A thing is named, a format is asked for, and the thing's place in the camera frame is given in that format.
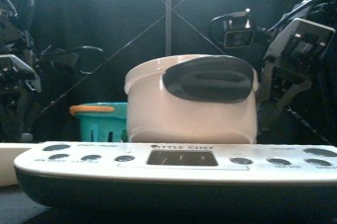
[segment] black backdrop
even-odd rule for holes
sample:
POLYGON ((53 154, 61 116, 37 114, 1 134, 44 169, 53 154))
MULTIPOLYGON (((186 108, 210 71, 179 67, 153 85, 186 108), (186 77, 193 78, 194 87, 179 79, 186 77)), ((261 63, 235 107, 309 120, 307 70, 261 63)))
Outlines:
MULTIPOLYGON (((250 8, 257 25, 269 28, 301 0, 36 0, 30 15, 26 0, 12 1, 21 16, 30 17, 37 53, 49 46, 70 49, 82 45, 97 46, 106 53, 108 61, 90 77, 64 75, 48 66, 41 71, 40 103, 49 108, 33 133, 37 140, 70 140, 78 137, 78 123, 68 107, 126 101, 125 75, 149 59, 186 53, 230 54, 246 59, 258 70, 265 48, 257 45, 225 51, 210 40, 209 22, 250 8)), ((97 60, 92 54, 86 63, 97 60)))

